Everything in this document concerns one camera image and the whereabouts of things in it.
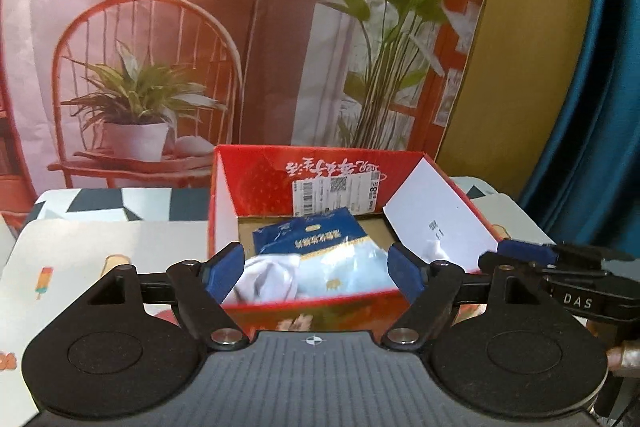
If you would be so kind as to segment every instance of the blue package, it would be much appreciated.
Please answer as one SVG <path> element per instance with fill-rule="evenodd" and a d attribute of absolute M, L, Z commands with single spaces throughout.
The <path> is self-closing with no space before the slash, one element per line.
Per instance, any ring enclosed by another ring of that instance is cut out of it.
<path fill-rule="evenodd" d="M 294 217 L 254 232 L 256 255 L 299 254 L 296 298 L 324 298 L 392 289 L 386 252 L 348 208 Z"/>

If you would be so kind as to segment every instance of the gray ribbed plate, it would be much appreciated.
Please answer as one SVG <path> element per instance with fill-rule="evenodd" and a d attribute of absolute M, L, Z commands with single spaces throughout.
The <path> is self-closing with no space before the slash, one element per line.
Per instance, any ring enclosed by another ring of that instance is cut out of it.
<path fill-rule="evenodd" d="M 193 383 L 152 411 L 76 421 L 43 413 L 29 427 L 593 427 L 580 412 L 509 422 L 465 408 L 441 391 L 415 355 L 392 353 L 369 333 L 263 331 L 250 347 L 209 357 Z"/>

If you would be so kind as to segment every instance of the wooden chair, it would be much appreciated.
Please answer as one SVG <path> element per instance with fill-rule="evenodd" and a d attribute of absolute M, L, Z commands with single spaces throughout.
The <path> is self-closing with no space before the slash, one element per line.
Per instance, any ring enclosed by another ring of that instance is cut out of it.
<path fill-rule="evenodd" d="M 194 162 L 163 156 L 153 165 L 137 160 L 101 161 L 97 154 L 105 146 L 101 123 L 83 130 L 90 113 L 71 116 L 76 108 L 60 105 L 95 90 L 86 81 L 92 72 L 77 61 L 121 70 L 116 41 L 150 64 L 188 66 L 192 81 L 205 86 L 204 94 L 226 105 L 227 110 L 194 108 L 199 121 L 180 119 L 178 137 L 201 136 L 213 145 L 231 142 L 234 109 L 242 107 L 244 89 L 238 49 L 225 27 L 186 0 L 105 0 L 76 17 L 56 46 L 52 99 L 60 161 L 48 169 L 62 171 L 67 188 L 73 186 L 72 176 L 104 178 L 108 187 L 115 187 L 116 179 L 178 187 L 208 180 L 211 158 Z"/>

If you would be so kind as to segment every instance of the black robotic device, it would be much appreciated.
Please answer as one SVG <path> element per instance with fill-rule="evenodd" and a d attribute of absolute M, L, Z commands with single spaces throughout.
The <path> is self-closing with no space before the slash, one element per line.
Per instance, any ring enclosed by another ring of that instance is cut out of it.
<path fill-rule="evenodd" d="M 483 257 L 492 275 L 391 247 L 411 306 L 382 345 L 367 331 L 250 341 L 220 307 L 242 273 L 239 243 L 166 274 L 115 267 L 27 347 L 22 375 L 40 409 L 28 426 L 596 425 L 602 344 L 535 267 Z M 171 304 L 181 327 L 143 303 Z M 452 325 L 477 303 L 484 314 Z"/>

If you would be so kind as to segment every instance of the teal curtain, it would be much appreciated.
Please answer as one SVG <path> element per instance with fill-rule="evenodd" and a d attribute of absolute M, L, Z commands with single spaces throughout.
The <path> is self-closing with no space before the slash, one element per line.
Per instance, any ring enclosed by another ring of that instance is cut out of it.
<path fill-rule="evenodd" d="M 556 242 L 640 257 L 640 0 L 592 0 L 574 79 L 519 203 Z"/>

